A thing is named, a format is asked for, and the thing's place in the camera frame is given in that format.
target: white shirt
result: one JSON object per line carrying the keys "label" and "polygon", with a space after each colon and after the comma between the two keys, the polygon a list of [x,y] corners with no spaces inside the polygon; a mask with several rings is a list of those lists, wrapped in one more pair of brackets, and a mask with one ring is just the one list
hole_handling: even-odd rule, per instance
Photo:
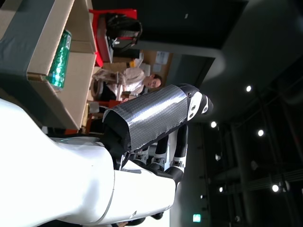
{"label": "white shirt", "polygon": [[[128,68],[124,71],[124,74],[141,74],[143,73],[142,69],[140,68]],[[126,91],[133,92],[139,87],[143,85],[143,80],[139,82],[135,82],[132,84],[126,85]],[[115,96],[118,96],[118,85],[117,84],[107,84],[108,88],[115,94]]]}

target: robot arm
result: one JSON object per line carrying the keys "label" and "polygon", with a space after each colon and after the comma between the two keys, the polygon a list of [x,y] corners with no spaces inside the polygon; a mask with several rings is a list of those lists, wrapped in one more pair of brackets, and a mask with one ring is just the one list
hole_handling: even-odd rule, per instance
{"label": "robot arm", "polygon": [[[0,99],[0,223],[35,227],[59,219],[96,226],[169,209],[185,167],[185,125],[207,103],[210,109],[207,100],[190,85],[167,87],[121,104],[122,114],[108,112],[101,139],[52,140],[20,107]],[[22,126],[20,136],[11,122]],[[166,172],[127,161],[177,129],[180,142]],[[148,136],[135,140],[138,131]]]}

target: green bottle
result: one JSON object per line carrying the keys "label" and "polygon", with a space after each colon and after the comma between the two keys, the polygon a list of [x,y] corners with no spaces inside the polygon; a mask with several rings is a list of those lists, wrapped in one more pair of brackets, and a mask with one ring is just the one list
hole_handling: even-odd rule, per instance
{"label": "green bottle", "polygon": [[51,69],[47,76],[47,80],[56,90],[62,90],[64,88],[68,57],[70,55],[70,46],[71,33],[64,30],[55,54],[55,58],[53,59]]}

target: exit sign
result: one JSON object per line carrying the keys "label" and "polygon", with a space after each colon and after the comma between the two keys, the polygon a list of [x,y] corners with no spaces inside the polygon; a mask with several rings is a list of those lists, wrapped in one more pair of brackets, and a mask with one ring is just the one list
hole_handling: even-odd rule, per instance
{"label": "exit sign", "polygon": [[201,215],[200,214],[194,214],[193,215],[193,222],[201,222]]}

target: red chair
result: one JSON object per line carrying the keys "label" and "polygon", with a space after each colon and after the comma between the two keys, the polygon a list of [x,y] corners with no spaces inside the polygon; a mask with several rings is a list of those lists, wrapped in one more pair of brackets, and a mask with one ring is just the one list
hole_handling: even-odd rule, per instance
{"label": "red chair", "polygon": [[[93,10],[93,9],[90,9],[89,12],[94,15],[93,22],[92,22],[92,27],[93,27],[95,42],[97,40],[98,20],[99,20],[99,16],[101,14],[119,13],[119,14],[125,14],[127,17],[137,19],[137,10],[135,10],[135,9],[112,9],[112,10]],[[96,42],[96,46],[97,46],[96,63],[97,63],[98,66],[102,67],[103,66],[103,61],[102,61],[102,57],[101,57],[101,54],[100,54],[100,49],[98,47],[97,42]]]}

